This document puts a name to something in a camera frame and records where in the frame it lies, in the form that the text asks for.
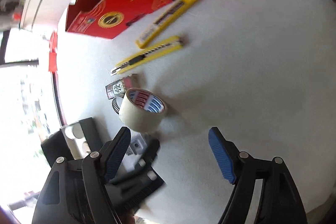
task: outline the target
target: box cutter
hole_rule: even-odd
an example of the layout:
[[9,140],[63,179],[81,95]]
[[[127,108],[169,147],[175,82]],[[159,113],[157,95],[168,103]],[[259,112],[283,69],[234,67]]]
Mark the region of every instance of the box cutter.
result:
[[196,1],[197,0],[176,0],[174,4],[135,41],[137,46],[139,48],[146,47],[153,38],[188,10]]
[[119,62],[118,64],[116,64],[115,68],[111,70],[111,75],[121,74],[143,63],[164,56],[170,52],[177,51],[181,48],[182,48],[182,41],[180,37],[178,36],[170,37],[150,47],[147,47],[142,51]]

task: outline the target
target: masking tape roll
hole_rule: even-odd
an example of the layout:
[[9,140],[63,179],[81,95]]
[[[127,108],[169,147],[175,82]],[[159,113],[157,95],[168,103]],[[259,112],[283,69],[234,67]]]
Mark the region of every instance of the masking tape roll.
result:
[[140,133],[152,133],[167,112],[166,103],[157,95],[143,89],[128,89],[119,110],[120,120]]

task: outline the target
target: tape label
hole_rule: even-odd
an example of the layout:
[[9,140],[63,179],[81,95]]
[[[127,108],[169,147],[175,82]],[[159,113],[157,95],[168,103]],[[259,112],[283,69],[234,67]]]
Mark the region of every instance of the tape label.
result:
[[165,108],[163,102],[149,92],[134,90],[129,95],[135,105],[149,112],[160,113]]

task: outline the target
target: white tabletop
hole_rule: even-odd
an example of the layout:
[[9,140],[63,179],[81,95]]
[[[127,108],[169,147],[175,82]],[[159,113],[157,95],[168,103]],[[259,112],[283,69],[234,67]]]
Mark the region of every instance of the white tabletop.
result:
[[[94,117],[104,141],[115,136],[123,124],[105,86],[120,76],[110,69],[138,51],[135,39],[164,9],[113,40],[59,33],[68,123]],[[233,186],[209,147],[212,126],[256,158],[282,157],[306,211],[323,203],[336,179],[335,23],[332,0],[199,0],[165,30],[156,41],[181,35],[185,48],[130,71],[169,104],[154,165],[167,186],[139,214],[217,223]]]

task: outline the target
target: metal screw head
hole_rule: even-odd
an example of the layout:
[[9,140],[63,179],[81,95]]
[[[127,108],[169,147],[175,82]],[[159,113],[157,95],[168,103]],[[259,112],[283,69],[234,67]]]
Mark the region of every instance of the metal screw head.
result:
[[91,154],[90,154],[90,157],[91,158],[97,158],[99,156],[99,152],[97,152],[97,151],[93,151],[93,152],[91,152]]
[[243,159],[246,159],[246,158],[248,158],[249,157],[249,155],[248,155],[248,153],[247,152],[240,152],[239,153],[239,156],[241,157],[241,158],[243,158]]
[[138,163],[141,167],[144,167],[146,165],[146,162],[143,159],[140,159]]
[[282,164],[284,161],[282,160],[282,158],[280,158],[280,157],[276,157],[275,159],[274,159],[274,161],[276,162],[276,163],[278,163],[278,164]]
[[64,158],[63,158],[63,157],[58,157],[58,158],[56,159],[56,162],[57,162],[58,164],[61,164],[63,161],[64,161]]
[[147,175],[151,180],[156,180],[157,178],[157,175],[153,171],[149,171]]

